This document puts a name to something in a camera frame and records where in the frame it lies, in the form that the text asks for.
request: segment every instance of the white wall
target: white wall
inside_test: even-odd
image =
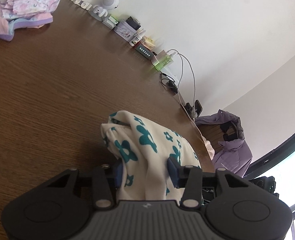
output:
[[[162,48],[189,58],[204,114],[237,100],[295,55],[295,0],[120,0],[113,14],[136,17]],[[170,71],[180,76],[179,58]],[[192,85],[186,65],[186,102]]]
[[[238,115],[253,161],[295,133],[295,56],[224,110]]]

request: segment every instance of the purple fabric trim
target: purple fabric trim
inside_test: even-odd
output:
[[[9,34],[0,34],[0,39],[11,41],[14,37],[14,30],[20,29],[20,28],[27,28],[27,27],[36,27],[43,24],[48,24],[53,22],[53,18],[38,20],[38,21],[31,21],[31,20],[25,20],[25,19],[16,19],[13,21],[11,26],[11,22],[9,23]]]

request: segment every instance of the white bottle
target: white bottle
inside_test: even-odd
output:
[[[133,47],[135,44],[137,44],[146,33],[146,30],[142,30],[139,33],[137,33],[132,40],[130,40],[129,44]]]

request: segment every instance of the purple jacket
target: purple jacket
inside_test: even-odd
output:
[[[246,141],[241,126],[240,117],[229,112],[219,110],[217,114],[202,116],[196,119],[198,124],[222,124],[231,121],[235,126],[238,139],[230,142],[218,142],[223,149],[214,155],[212,163],[214,167],[224,167],[229,171],[243,177],[252,160],[252,153]]]

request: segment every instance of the green container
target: green container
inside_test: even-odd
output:
[[[156,57],[157,57],[159,63],[157,63],[154,67],[158,71],[160,71],[165,66],[173,63],[173,60],[171,59],[171,57],[168,54],[166,54],[164,50],[161,51]]]

